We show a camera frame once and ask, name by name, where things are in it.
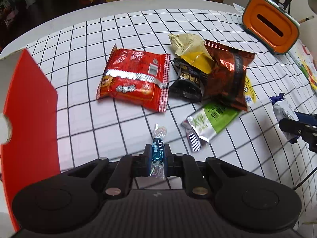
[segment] black snack package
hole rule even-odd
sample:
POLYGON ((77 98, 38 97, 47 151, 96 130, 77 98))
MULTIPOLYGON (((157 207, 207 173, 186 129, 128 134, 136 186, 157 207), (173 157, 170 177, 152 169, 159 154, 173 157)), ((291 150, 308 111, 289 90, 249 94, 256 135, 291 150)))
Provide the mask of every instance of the black snack package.
POLYGON ((173 66, 178 72, 178 79, 169 88, 170 96, 185 98, 191 102, 201 101, 207 74, 181 58, 174 58, 173 66))

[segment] table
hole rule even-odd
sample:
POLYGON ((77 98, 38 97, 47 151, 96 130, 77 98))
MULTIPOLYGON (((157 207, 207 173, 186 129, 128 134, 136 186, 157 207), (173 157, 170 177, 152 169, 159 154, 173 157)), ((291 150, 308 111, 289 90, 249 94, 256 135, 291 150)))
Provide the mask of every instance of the table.
MULTIPOLYGON (((142 153, 145 144, 152 141, 155 123, 167 128, 164 141, 169 143, 173 153, 188 153, 200 161, 215 156, 290 187, 299 183, 317 165, 316 154, 307 149, 305 142, 301 139, 294 145, 287 142, 278 128, 269 100, 270 96, 283 92, 294 109, 315 112, 317 98, 308 80, 290 56, 273 56, 261 42, 245 33, 241 28, 241 16, 231 6, 201 0, 129 0, 120 1, 117 8, 112 5, 115 3, 108 4, 110 12, 102 13, 102 17, 99 12, 100 18, 72 25, 74 19, 70 16, 76 15, 79 19, 80 15, 70 13, 60 17, 58 26, 65 28, 49 34, 48 31, 56 30, 57 26, 48 23, 30 31, 46 31, 46 36, 26 45, 30 41, 30 34, 26 33, 18 42, 20 46, 27 46, 58 91, 57 138, 61 170, 100 156, 117 161, 126 154, 142 153), (131 9, 131 3, 143 4, 144 7, 137 7, 136 11, 131 9), (191 152, 181 121, 200 104, 169 98, 168 110, 161 114, 112 98, 103 99, 101 103, 95 100, 97 86, 114 44, 158 54, 171 53, 173 59, 168 34, 185 32, 256 53, 247 75, 257 94, 257 102, 198 153, 191 152)), ((16 49, 18 43, 13 42, 5 52, 16 49)), ((170 84, 176 77, 171 67, 170 84)), ((138 177, 133 187, 180 188, 181 182, 175 177, 164 181, 138 177)), ((315 175, 297 189, 297 193, 303 204, 299 225, 317 204, 315 175)))

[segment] green and white snack package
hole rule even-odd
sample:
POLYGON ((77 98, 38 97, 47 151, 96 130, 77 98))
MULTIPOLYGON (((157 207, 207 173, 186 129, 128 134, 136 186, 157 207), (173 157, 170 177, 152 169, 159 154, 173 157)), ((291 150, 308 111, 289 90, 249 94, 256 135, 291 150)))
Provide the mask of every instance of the green and white snack package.
POLYGON ((202 142, 210 142, 237 117, 239 112, 235 108, 210 102, 188 116, 182 124, 186 128, 192 151, 198 152, 202 147, 202 142))

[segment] white and blue snack package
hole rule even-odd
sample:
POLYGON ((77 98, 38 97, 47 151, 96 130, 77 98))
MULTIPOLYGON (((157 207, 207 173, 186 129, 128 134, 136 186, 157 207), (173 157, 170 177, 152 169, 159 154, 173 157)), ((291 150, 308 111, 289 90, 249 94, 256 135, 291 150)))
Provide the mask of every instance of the white and blue snack package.
POLYGON ((152 163, 150 176, 164 179, 164 142, 163 138, 166 136, 167 130, 164 126, 155 125, 152 133, 152 163))
MULTIPOLYGON (((279 93, 278 96, 270 97, 272 105, 273 105, 273 112, 278 122, 281 119, 287 118, 294 121, 299 121, 296 113, 292 109, 291 105, 287 102, 284 98, 284 93, 279 93)), ((299 136, 290 134, 288 132, 283 132, 289 143, 295 144, 299 136)))

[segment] red snack package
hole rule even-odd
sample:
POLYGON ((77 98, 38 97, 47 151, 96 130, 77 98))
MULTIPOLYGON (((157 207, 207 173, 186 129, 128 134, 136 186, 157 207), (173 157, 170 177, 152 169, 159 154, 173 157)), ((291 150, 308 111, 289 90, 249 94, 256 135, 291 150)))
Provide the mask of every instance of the red snack package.
POLYGON ((111 96, 165 112, 170 58, 170 54, 117 49, 115 45, 102 75, 97 99, 111 96))
POLYGON ((217 97, 225 105, 247 111, 244 83, 246 69, 255 54, 205 40, 205 47, 217 62, 208 75, 205 97, 217 97))

